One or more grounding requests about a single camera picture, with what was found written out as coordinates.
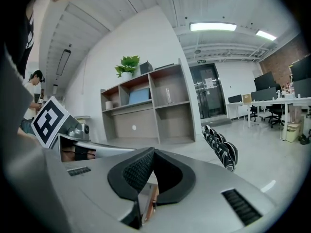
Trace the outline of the white ceiling light panel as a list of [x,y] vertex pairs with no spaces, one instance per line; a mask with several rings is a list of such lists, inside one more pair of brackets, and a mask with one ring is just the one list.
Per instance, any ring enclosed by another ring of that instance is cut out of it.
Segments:
[[267,32],[264,32],[264,31],[261,31],[261,30],[258,30],[258,31],[256,32],[256,35],[259,36],[259,37],[268,39],[268,40],[270,40],[270,41],[274,41],[274,40],[277,39],[277,37],[275,37],[274,35],[269,34],[269,33],[267,33]]
[[219,22],[201,22],[191,23],[190,31],[235,31],[237,25],[231,23],[219,23]]

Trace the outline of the green plant in white pot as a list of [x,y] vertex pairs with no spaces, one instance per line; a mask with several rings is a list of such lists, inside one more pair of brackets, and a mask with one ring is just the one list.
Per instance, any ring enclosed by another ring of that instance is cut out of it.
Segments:
[[118,78],[121,78],[123,73],[129,72],[133,75],[137,69],[137,66],[140,62],[140,57],[136,56],[124,56],[121,59],[121,64],[115,66]]

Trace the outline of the grey wooden desk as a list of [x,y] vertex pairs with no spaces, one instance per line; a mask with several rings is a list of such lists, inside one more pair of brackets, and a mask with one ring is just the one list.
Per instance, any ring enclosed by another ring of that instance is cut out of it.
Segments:
[[164,142],[160,144],[156,138],[118,138],[112,140],[101,140],[99,143],[135,149],[140,149],[143,147],[155,147],[159,150],[165,150],[193,159],[223,166],[221,161],[218,159],[216,154],[213,152],[211,147],[202,136],[197,137],[197,141],[195,142],[187,143],[184,142],[171,144],[170,142]]

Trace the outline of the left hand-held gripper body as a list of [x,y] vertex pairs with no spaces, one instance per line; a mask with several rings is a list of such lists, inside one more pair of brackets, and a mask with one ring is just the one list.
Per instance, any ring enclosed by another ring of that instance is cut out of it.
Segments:
[[92,142],[90,128],[79,122],[57,100],[51,97],[32,122],[32,129],[40,144],[51,149],[62,162],[92,160],[134,151]]

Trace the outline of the beige storage box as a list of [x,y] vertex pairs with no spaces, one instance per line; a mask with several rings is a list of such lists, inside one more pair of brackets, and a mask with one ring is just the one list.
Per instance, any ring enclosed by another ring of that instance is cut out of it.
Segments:
[[298,137],[300,136],[300,128],[301,128],[301,123],[288,124],[285,140],[290,143],[296,141]]

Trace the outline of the black-framed ceiling lamp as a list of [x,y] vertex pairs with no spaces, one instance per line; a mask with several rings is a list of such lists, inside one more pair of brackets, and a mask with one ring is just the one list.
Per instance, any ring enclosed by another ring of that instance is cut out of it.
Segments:
[[60,61],[59,61],[59,64],[58,64],[58,67],[57,67],[57,71],[56,71],[57,76],[61,76],[63,74],[63,71],[65,69],[65,66],[67,64],[67,61],[68,61],[70,55],[71,55],[70,50],[65,49],[63,51],[61,58],[60,58]]

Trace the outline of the person's black clothing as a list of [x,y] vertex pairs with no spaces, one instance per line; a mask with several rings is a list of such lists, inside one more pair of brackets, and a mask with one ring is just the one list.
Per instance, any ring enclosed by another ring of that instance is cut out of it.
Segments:
[[29,2],[30,0],[17,0],[7,5],[4,14],[4,43],[22,78],[25,78],[26,65],[33,45],[34,24],[26,15]]

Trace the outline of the light blue board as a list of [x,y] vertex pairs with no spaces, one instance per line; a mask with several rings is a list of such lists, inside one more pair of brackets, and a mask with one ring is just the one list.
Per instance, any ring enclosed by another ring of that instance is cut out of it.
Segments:
[[137,104],[150,99],[150,89],[144,88],[130,93],[128,104]]

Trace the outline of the black desk divider panel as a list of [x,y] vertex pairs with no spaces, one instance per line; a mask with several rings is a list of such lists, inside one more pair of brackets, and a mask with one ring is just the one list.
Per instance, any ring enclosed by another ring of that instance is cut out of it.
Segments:
[[311,78],[293,82],[296,98],[311,98]]
[[251,99],[252,101],[276,100],[277,99],[276,88],[271,87],[264,90],[252,92]]

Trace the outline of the black computer monitor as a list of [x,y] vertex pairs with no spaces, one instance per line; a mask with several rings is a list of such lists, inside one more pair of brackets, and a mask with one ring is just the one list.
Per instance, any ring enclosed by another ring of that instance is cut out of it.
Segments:
[[255,78],[254,83],[256,91],[260,91],[271,87],[275,87],[276,82],[274,80],[272,72],[268,72]]

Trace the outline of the black double door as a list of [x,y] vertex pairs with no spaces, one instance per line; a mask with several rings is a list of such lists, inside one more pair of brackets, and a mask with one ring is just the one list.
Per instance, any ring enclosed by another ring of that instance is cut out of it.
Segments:
[[219,75],[214,64],[190,67],[200,119],[226,115],[225,97]]

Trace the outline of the black picture frame standing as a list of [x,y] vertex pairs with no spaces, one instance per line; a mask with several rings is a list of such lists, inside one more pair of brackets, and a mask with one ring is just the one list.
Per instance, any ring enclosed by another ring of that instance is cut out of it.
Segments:
[[140,70],[140,74],[143,75],[143,74],[153,71],[153,67],[149,61],[146,61],[145,63],[142,63],[139,65],[139,70]]

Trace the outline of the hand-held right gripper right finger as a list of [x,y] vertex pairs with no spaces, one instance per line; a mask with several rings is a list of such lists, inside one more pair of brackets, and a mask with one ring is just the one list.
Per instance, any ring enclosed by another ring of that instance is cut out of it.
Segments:
[[196,175],[191,167],[160,150],[154,153],[154,174],[159,189],[157,205],[179,203],[196,183]]

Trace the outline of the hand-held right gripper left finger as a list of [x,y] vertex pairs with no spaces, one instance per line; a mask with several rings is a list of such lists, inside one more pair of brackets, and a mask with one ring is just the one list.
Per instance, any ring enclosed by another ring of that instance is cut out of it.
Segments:
[[155,149],[140,153],[113,166],[107,175],[112,190],[122,199],[137,200],[154,170]]

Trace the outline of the grey wooden desk hutch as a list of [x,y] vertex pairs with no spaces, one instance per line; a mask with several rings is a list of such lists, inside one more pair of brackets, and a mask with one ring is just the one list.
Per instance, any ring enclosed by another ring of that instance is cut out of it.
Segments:
[[[166,88],[172,103],[166,103]],[[150,99],[128,104],[132,91],[150,89]],[[105,102],[113,101],[106,110]],[[195,124],[189,88],[181,62],[153,70],[101,91],[102,118],[106,140],[156,138],[158,142],[195,142]]]

